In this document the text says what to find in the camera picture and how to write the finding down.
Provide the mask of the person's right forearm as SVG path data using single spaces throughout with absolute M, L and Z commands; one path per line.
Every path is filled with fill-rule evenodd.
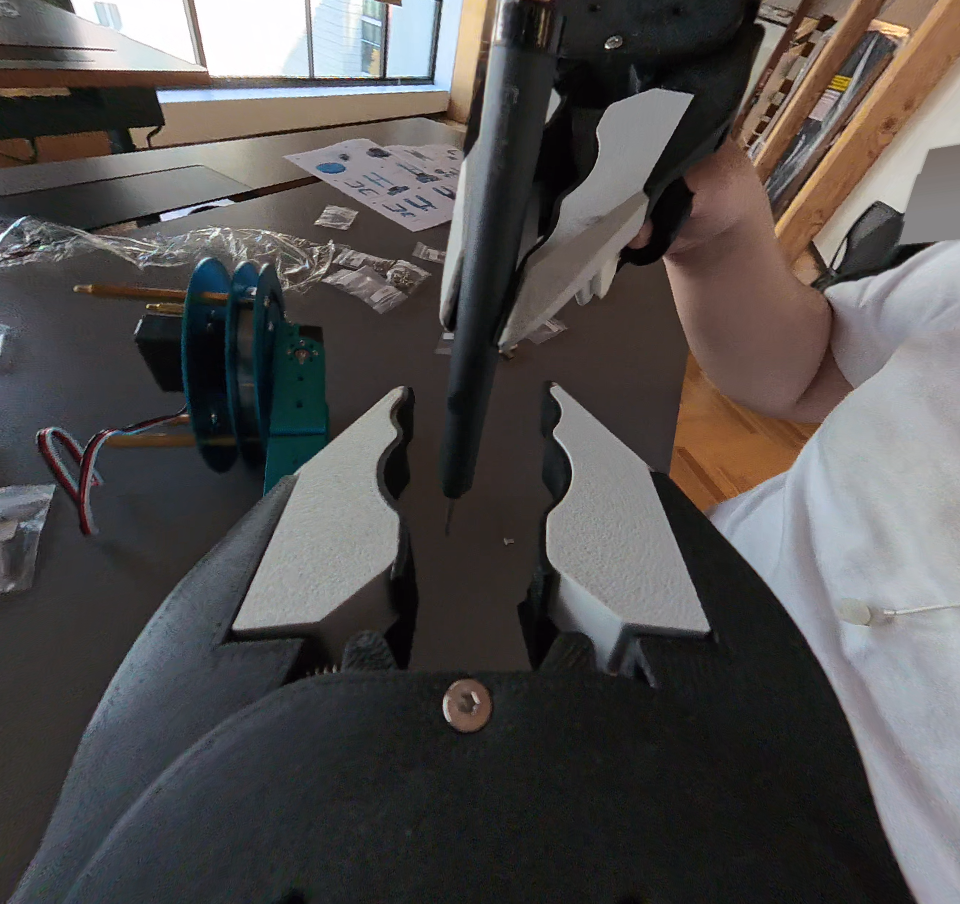
M 852 391 L 832 352 L 834 311 L 793 273 L 777 237 L 664 262 L 690 350 L 721 394 L 813 423 Z

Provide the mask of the person's white shirt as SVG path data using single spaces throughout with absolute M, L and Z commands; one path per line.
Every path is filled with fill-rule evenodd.
M 912 894 L 958 902 L 958 242 L 825 296 L 851 392 L 711 520 L 830 679 Z

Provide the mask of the printed instruction sheet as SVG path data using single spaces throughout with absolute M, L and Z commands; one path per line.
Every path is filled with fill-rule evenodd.
M 404 228 L 451 221 L 463 161 L 447 144 L 379 145 L 354 138 L 285 158 Z

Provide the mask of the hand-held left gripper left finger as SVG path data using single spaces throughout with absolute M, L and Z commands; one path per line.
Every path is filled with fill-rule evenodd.
M 411 476 L 415 395 L 392 389 L 295 474 L 232 625 L 242 638 L 300 636 L 342 654 L 364 631 L 412 651 L 418 590 L 398 502 Z

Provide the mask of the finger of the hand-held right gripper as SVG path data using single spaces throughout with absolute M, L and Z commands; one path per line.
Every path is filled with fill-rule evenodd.
M 610 105 L 595 131 L 598 154 L 563 198 L 558 223 L 526 258 L 498 346 L 515 346 L 552 318 L 641 229 L 643 187 L 693 100 L 649 89 Z
M 467 244 L 473 236 L 478 207 L 474 192 L 478 188 L 476 178 L 480 150 L 479 147 L 471 147 L 464 153 L 458 178 L 438 300 L 438 318 L 443 329 L 453 329 L 457 322 Z

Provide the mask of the person's right hand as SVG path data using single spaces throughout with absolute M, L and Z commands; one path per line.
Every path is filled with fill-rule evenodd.
M 741 250 L 754 241 L 774 241 L 774 221 L 765 188 L 743 147 L 728 138 L 682 177 L 691 194 L 690 213 L 666 252 L 692 261 L 708 251 Z

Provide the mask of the black electric screwdriver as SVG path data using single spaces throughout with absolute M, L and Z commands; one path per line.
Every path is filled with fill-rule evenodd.
M 439 459 L 446 536 L 455 501 L 474 480 L 561 33 L 544 0 L 499 0 L 495 17 L 464 194 L 462 272 Z

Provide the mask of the large glass window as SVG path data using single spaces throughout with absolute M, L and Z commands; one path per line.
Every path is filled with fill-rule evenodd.
M 425 82 L 443 0 L 70 0 L 79 16 L 216 79 Z

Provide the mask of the dark desk with wooden edge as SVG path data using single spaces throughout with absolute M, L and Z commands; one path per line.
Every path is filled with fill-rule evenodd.
M 5 221 L 35 217 L 89 230 L 232 198 L 249 190 L 245 183 L 209 167 L 188 165 L 4 196 L 1 217 Z
M 4 89 L 210 84 L 202 66 L 42 0 L 1 0 Z

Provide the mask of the scattered small clear parts bags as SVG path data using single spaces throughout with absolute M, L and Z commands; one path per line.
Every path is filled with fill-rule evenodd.
M 409 298 L 426 280 L 427 271 L 406 260 L 390 260 L 337 245 L 340 249 L 333 268 L 320 281 L 339 287 L 365 301 L 378 313 L 386 313 Z M 35 273 L 59 264 L 30 266 Z M 189 426 L 181 413 L 158 417 L 122 428 L 105 428 L 89 441 L 79 442 L 61 427 L 41 428 L 35 439 L 37 449 L 54 482 L 2 489 L 2 593 L 23 590 L 32 584 L 37 560 L 37 544 L 54 490 L 67 494 L 78 515 L 78 526 L 86 535 L 97 532 L 91 494 L 102 483 L 97 460 L 107 445 L 115 446 L 195 446 L 187 445 Z

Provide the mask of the blue toy robot arm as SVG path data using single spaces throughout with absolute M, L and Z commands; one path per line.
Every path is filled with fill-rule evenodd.
M 269 493 L 330 441 L 318 325 L 290 322 L 273 265 L 201 260 L 184 290 L 80 284 L 74 293 L 146 305 L 134 342 L 154 381 L 181 394 L 190 438 L 217 473 L 261 468 Z

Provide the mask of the crumpled clear plastic wrap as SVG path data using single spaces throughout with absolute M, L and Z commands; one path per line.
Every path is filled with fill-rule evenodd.
M 331 240 L 306 239 L 263 228 L 189 226 L 184 234 L 143 237 L 94 234 L 34 216 L 2 219 L 1 267 L 59 264 L 89 252 L 105 252 L 137 267 L 192 267 L 214 257 L 229 268 L 273 265 L 283 290 L 321 281 L 340 253 Z

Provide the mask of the dark grey desk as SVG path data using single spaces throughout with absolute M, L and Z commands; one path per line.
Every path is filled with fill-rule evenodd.
M 315 219 L 336 192 L 286 154 L 367 138 L 458 141 L 425 118 L 13 168 L 2 191 L 52 187 L 87 169 L 93 178 L 166 165 L 204 165 L 245 183 L 253 198 L 160 225 L 264 228 L 322 242 Z M 369 306 L 318 283 L 287 295 L 295 322 L 322 327 L 331 431 L 338 434 L 399 385 L 414 391 L 411 482 L 400 506 L 414 549 L 419 608 L 412 665 L 421 670 L 528 666 L 517 604 L 536 559 L 546 505 L 541 479 L 542 387 L 559 383 L 651 466 L 668 470 L 687 342 L 661 264 L 626 266 L 605 298 L 561 313 L 567 329 L 524 344 L 496 375 L 473 488 L 455 505 L 438 481 L 449 359 L 435 352 L 439 273 L 396 309 Z M 145 272 L 102 252 L 60 266 L 2 270 L 2 486 L 47 483 L 35 434 L 59 425 L 85 440 L 107 427 L 181 405 L 162 394 L 138 354 L 138 303 L 75 294 L 87 283 L 183 286 L 190 269 Z M 2 597 L 2 900 L 33 858 L 83 732 L 119 664 L 172 588 L 257 501 L 258 473 L 215 474 L 198 452 L 116 449 L 100 457 L 93 493 L 99 534 L 85 537 L 57 491 L 39 540 L 33 586 Z M 515 544 L 504 546 L 503 538 Z

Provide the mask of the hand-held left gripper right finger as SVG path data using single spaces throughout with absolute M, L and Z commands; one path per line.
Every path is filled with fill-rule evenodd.
M 563 635 L 600 673 L 642 670 L 643 637 L 705 639 L 711 626 L 650 466 L 555 382 L 543 386 L 534 576 L 518 617 L 534 670 Z

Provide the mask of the black office chair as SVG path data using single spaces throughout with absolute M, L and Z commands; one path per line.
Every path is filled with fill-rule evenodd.
M 931 247 L 930 242 L 902 242 L 905 217 L 885 202 L 873 202 L 850 226 L 834 259 L 811 286 L 824 292 L 838 283 L 882 274 Z

